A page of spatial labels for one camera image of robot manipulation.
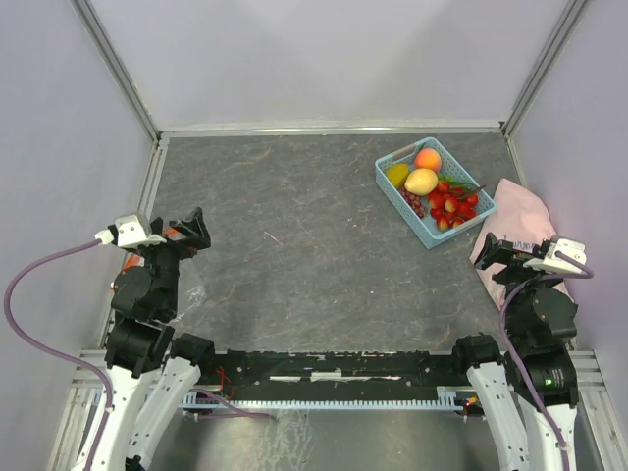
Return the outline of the clear orange zip top bag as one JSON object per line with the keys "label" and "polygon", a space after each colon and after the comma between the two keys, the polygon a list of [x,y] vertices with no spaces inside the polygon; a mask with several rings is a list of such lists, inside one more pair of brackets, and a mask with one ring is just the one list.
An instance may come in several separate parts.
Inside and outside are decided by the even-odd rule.
{"label": "clear orange zip top bag", "polygon": [[[162,232],[162,236],[179,240],[183,235],[173,228],[167,228]],[[126,260],[123,271],[134,266],[143,266],[144,259],[132,253]],[[205,283],[192,258],[180,262],[180,278],[178,287],[178,309],[176,317],[172,322],[179,323],[183,317],[197,311],[207,297]]]}

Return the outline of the yellow mango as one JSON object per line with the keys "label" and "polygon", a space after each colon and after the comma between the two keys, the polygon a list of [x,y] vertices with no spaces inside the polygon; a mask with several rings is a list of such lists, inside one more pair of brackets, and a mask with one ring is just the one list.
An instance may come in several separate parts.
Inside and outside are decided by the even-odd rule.
{"label": "yellow mango", "polygon": [[436,172],[427,168],[419,168],[408,175],[404,188],[412,194],[425,196],[432,192],[438,183],[439,177]]}

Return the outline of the orange pink peach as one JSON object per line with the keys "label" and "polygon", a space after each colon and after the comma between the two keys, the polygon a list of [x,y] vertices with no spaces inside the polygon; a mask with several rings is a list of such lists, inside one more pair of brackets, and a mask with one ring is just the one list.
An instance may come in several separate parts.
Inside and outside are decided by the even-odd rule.
{"label": "orange pink peach", "polygon": [[414,160],[416,169],[429,169],[438,173],[442,168],[442,157],[440,153],[434,148],[421,149]]}

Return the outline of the yellow star fruit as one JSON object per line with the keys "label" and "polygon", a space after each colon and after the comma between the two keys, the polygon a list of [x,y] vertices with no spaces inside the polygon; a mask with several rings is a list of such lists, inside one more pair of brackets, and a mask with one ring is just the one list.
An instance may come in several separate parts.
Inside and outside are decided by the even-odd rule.
{"label": "yellow star fruit", "polygon": [[401,189],[404,186],[410,172],[411,169],[408,164],[398,163],[389,167],[385,171],[385,175],[396,189]]}

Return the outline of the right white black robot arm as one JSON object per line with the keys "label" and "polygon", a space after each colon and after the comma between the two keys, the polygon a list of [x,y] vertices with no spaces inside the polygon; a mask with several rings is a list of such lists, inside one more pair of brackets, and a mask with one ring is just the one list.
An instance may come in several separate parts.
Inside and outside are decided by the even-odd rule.
{"label": "right white black robot arm", "polygon": [[450,372],[475,394],[460,416],[488,423],[502,470],[573,470],[578,377],[568,352],[577,304],[558,285],[589,279],[584,244],[554,236],[529,251],[487,234],[474,261],[479,271],[501,267],[498,325],[505,350],[488,335],[458,340]]}

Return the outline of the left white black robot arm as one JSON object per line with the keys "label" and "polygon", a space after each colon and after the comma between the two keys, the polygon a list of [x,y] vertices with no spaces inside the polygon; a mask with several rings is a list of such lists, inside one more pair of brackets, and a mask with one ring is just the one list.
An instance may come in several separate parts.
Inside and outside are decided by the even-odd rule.
{"label": "left white black robot arm", "polygon": [[178,314],[180,264],[209,248],[211,238],[199,207],[169,225],[131,213],[96,237],[143,262],[113,282],[104,392],[74,467],[146,470],[184,397],[217,371],[213,342],[175,339],[170,324]]}

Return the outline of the pink cloth bag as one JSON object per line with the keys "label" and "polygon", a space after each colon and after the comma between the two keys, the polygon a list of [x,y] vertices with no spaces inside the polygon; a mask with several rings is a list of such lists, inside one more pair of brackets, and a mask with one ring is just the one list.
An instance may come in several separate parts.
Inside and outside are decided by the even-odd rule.
{"label": "pink cloth bag", "polygon": [[532,252],[534,244],[540,245],[556,234],[544,202],[523,186],[501,179],[494,202],[497,209],[484,220],[469,258],[471,262],[480,255],[488,233],[526,252]]}

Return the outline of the red strawberry bunch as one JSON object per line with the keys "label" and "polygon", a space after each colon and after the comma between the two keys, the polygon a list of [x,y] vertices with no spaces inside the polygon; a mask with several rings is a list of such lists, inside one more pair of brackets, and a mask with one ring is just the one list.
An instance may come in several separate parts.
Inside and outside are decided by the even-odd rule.
{"label": "red strawberry bunch", "polygon": [[480,193],[484,187],[443,174],[438,174],[438,177],[439,183],[428,194],[427,202],[437,229],[444,233],[477,217]]}

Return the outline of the purple grape bunch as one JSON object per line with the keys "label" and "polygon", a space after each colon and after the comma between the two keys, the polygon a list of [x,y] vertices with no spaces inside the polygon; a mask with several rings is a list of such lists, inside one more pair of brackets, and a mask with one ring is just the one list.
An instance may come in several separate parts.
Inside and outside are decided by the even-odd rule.
{"label": "purple grape bunch", "polygon": [[420,219],[423,219],[425,217],[425,207],[423,206],[420,196],[407,191],[405,188],[400,191],[400,195],[402,196],[404,201],[410,206],[411,210],[416,216],[418,216]]}

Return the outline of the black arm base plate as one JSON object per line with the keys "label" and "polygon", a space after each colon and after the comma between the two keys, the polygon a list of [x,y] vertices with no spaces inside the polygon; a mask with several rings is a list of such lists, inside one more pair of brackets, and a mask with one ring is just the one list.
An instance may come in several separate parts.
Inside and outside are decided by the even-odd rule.
{"label": "black arm base plate", "polygon": [[236,351],[196,363],[195,386],[224,385],[232,399],[429,399],[437,387],[468,387],[467,370],[503,357],[495,352]]}

